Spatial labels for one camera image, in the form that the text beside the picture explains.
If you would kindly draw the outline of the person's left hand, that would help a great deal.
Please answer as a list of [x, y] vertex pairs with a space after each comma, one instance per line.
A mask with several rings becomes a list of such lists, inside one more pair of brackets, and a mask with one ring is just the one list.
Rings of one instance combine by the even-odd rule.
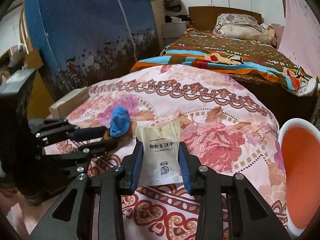
[[1, 185], [1, 210], [21, 239], [29, 239], [57, 198], [59, 195], [40, 205], [32, 205], [16, 188]]

